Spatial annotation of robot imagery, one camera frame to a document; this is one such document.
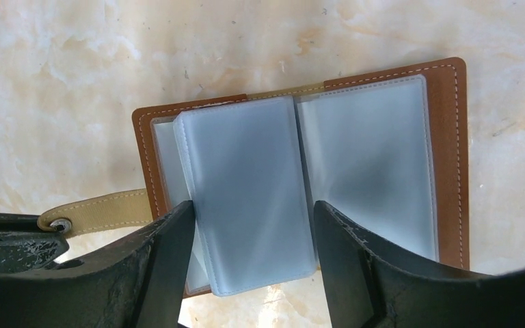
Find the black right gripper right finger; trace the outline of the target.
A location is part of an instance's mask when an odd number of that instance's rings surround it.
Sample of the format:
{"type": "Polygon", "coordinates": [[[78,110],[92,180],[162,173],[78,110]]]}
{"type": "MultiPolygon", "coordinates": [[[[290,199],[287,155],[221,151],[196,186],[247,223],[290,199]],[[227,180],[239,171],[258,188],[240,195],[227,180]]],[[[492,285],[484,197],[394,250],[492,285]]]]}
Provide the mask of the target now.
{"type": "Polygon", "coordinates": [[[334,327],[525,327],[525,269],[486,275],[435,262],[324,201],[314,229],[334,327]]]}

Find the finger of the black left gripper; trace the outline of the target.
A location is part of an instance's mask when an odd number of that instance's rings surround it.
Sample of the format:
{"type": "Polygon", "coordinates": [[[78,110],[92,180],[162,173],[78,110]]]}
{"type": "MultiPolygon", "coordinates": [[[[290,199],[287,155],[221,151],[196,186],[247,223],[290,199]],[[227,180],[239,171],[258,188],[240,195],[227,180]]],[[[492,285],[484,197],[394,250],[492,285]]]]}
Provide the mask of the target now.
{"type": "Polygon", "coordinates": [[[38,227],[37,215],[0,213],[0,273],[46,267],[68,250],[61,232],[38,227]]]}

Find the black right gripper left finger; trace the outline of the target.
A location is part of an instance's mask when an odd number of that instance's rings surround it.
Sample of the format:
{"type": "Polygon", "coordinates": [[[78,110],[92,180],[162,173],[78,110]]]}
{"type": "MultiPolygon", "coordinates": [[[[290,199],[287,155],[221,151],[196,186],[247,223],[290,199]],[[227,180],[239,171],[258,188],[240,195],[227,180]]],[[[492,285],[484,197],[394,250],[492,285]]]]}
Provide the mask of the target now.
{"type": "Polygon", "coordinates": [[[78,258],[0,273],[0,327],[178,327],[194,223],[184,201],[78,258]]]}

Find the brown leather card holder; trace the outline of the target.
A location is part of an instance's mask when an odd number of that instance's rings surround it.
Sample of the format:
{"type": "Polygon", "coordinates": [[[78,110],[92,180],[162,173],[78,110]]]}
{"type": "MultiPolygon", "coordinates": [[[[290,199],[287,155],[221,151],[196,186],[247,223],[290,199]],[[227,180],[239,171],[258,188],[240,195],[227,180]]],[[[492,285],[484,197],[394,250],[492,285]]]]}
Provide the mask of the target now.
{"type": "Polygon", "coordinates": [[[313,274],[319,200],[412,253],[470,266],[459,57],[144,107],[132,121],[146,186],[58,206],[39,216],[39,228],[73,237],[141,226],[191,200],[184,297],[313,274]]]}

